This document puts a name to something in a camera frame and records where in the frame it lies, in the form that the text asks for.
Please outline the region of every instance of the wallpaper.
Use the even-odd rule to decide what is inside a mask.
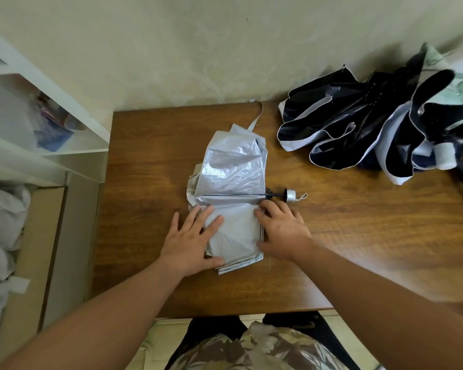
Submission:
[[[0,0],[0,35],[109,129],[113,110],[281,99],[463,47],[463,0]]]

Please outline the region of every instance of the leg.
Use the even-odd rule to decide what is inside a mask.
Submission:
[[[240,339],[246,330],[247,327],[237,315],[193,318],[182,342],[168,360],[165,370],[169,369],[182,354],[195,348],[210,337],[224,334],[231,340],[236,340]]]
[[[360,370],[318,311],[266,314],[263,323],[275,327],[289,327],[324,345],[350,370]]]

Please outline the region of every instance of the floor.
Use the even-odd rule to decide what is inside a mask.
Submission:
[[[361,370],[374,370],[378,362],[348,328],[335,310],[321,311],[321,315],[336,337]],[[240,316],[248,327],[253,321],[262,321],[264,314]],[[168,359],[184,337],[190,319],[158,320],[149,331],[146,342],[126,370],[163,370]]]

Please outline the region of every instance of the floral shirt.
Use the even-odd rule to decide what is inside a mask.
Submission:
[[[347,369],[321,343],[288,328],[253,322],[239,340],[219,334],[181,355],[170,370]]]

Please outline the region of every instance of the brown wooden tabletop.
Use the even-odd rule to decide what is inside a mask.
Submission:
[[[93,294],[152,263],[175,211],[185,218],[186,184],[216,130],[247,127],[258,103],[117,112],[101,198]],[[382,172],[331,171],[309,147],[284,151],[278,103],[265,103],[254,132],[269,155],[266,185],[309,197],[295,204],[313,237],[346,258],[436,301],[463,301],[463,187],[432,170],[395,186]],[[184,279],[160,317],[255,314],[330,307],[287,261],[263,261],[218,276]]]

